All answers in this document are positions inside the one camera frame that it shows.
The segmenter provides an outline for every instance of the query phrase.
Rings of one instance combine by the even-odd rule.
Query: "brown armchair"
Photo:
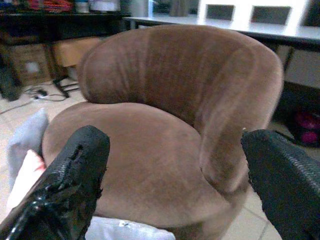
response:
[[[243,128],[267,126],[282,76],[270,49],[233,31],[164,25],[114,35],[78,65],[87,102],[54,118],[44,158],[93,125],[111,144],[96,215],[177,240],[220,239],[249,185]]]

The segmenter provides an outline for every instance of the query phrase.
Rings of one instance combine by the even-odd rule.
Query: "gray cushion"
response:
[[[14,186],[27,151],[32,149],[40,156],[42,155],[42,138],[48,124],[48,116],[42,108],[15,130],[7,146],[10,189]]]

